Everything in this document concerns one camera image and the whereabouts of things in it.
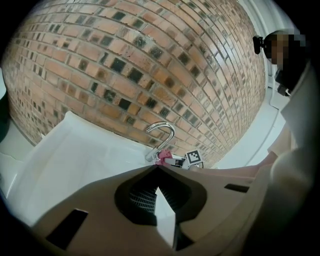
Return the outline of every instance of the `pink cloth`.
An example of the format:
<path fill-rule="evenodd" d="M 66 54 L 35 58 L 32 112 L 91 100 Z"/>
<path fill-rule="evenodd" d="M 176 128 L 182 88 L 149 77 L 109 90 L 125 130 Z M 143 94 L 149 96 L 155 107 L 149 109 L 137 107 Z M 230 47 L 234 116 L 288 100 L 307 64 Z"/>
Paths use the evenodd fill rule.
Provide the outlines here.
<path fill-rule="evenodd" d="M 155 161 L 158 166 L 163 166 L 165 164 L 165 158 L 173 158 L 170 150 L 164 149 L 158 154 L 159 160 Z"/>

